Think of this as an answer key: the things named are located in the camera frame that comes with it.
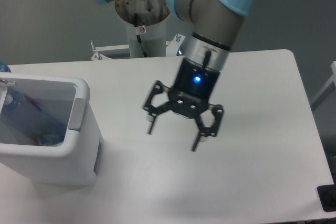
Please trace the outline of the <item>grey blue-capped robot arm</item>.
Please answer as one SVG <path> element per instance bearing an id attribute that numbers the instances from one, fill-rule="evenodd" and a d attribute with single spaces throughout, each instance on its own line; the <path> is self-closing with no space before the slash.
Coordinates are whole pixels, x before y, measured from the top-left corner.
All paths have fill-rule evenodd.
<path id="1" fill-rule="evenodd" d="M 209 99 L 253 0 L 95 0 L 114 3 L 128 32 L 132 58 L 166 54 L 164 22 L 170 15 L 192 23 L 193 32 L 171 87 L 156 81 L 143 109 L 150 122 L 172 111 L 193 119 L 198 134 L 193 147 L 218 133 L 224 108 Z"/>

